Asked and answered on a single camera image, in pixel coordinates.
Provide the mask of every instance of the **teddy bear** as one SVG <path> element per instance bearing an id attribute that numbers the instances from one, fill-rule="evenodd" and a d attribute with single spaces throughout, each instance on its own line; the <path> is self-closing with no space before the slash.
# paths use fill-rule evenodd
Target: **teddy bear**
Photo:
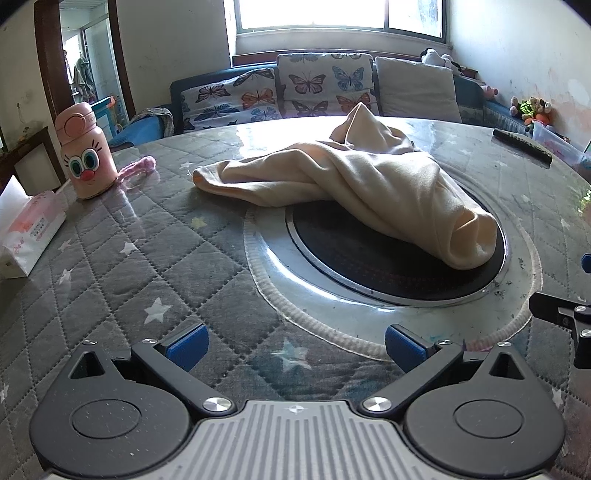
<path id="1" fill-rule="evenodd" d="M 421 52 L 421 61 L 425 65 L 434 65 L 436 67 L 446 67 L 452 71 L 454 75 L 459 75 L 462 72 L 462 67 L 459 63 L 453 61 L 450 55 L 439 55 L 437 50 L 427 48 Z"/>
<path id="2" fill-rule="evenodd" d="M 489 85 L 482 85 L 482 92 L 484 93 L 484 98 L 486 98 L 487 100 L 494 100 L 495 95 L 499 94 L 498 89 L 493 88 Z"/>
<path id="3" fill-rule="evenodd" d="M 520 102 L 516 96 L 511 97 L 509 113 L 512 116 L 521 118 L 526 125 L 532 123 L 533 120 L 538 120 L 544 125 L 551 125 L 551 111 L 552 104 L 544 99 L 532 96 L 529 100 Z"/>

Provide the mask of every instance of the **cream towel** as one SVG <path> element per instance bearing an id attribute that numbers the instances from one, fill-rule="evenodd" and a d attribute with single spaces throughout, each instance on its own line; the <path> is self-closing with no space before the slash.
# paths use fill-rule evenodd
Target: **cream towel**
<path id="1" fill-rule="evenodd" d="M 193 181 L 263 207 L 334 199 L 374 230 L 412 242 L 458 270 L 490 259 L 495 218 L 400 130 L 360 103 L 330 138 L 199 167 Z"/>

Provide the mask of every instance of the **pillow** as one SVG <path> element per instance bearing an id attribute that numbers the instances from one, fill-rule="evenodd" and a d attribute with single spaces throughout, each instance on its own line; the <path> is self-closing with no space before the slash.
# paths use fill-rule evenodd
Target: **pillow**
<path id="1" fill-rule="evenodd" d="M 291 53 L 277 65 L 284 117 L 347 115 L 359 102 L 378 114 L 367 53 Z"/>
<path id="2" fill-rule="evenodd" d="M 385 116 L 462 123 L 450 69 L 385 57 L 375 63 Z"/>
<path id="3" fill-rule="evenodd" d="M 185 90 L 181 102 L 184 133 L 281 118 L 272 68 Z"/>

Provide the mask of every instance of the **doorway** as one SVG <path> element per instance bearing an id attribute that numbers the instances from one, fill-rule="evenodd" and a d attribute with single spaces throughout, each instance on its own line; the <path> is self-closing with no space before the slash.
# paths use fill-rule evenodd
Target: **doorway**
<path id="1" fill-rule="evenodd" d="M 93 106 L 107 140 L 129 122 L 106 0 L 60 2 L 61 39 L 74 103 Z"/>

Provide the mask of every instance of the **googly eye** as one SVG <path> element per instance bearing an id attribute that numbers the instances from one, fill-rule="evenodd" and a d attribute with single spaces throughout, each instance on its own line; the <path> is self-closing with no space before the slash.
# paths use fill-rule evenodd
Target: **googly eye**
<path id="1" fill-rule="evenodd" d="M 80 175 L 82 175 L 82 171 L 84 170 L 80 157 L 72 157 L 68 166 L 70 167 L 72 175 L 79 179 Z"/>
<path id="2" fill-rule="evenodd" d="M 96 171 L 99 168 L 99 156 L 92 148 L 87 148 L 82 154 L 82 163 L 89 170 Z"/>

